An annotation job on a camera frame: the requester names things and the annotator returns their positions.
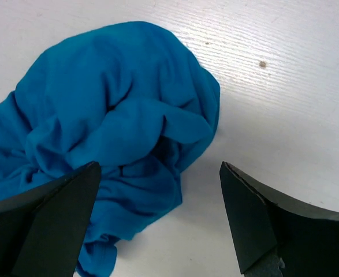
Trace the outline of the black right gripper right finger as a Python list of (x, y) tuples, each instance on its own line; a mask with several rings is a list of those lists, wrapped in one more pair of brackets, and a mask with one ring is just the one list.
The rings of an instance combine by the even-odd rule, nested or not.
[(339, 212), (295, 199), (230, 163), (219, 171), (244, 276), (339, 276)]

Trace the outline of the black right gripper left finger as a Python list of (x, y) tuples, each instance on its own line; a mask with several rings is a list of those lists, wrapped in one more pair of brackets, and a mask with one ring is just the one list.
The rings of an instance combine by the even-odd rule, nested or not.
[(91, 162), (0, 201), (0, 276), (73, 276), (100, 179)]

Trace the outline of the blue t shirt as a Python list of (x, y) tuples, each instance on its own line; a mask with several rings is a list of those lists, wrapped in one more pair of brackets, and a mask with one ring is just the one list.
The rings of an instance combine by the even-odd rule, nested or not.
[(0, 200), (98, 162), (76, 265), (109, 276), (116, 242), (182, 202), (181, 173), (211, 144), (220, 86), (169, 31), (134, 21), (43, 52), (0, 103)]

